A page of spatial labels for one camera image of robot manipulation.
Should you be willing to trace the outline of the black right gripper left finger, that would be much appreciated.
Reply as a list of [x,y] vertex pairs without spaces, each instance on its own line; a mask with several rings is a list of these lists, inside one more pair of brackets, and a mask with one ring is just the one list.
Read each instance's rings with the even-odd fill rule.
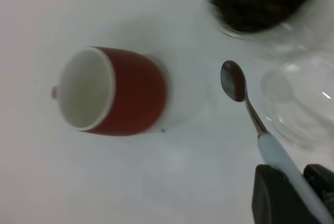
[[287,176],[264,164],[255,170],[252,211],[255,223],[319,223]]

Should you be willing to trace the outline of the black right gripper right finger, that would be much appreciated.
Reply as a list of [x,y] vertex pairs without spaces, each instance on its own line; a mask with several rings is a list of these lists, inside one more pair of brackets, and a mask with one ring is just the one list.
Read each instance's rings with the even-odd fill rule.
[[320,164],[308,164],[304,178],[327,208],[333,208],[333,172]]

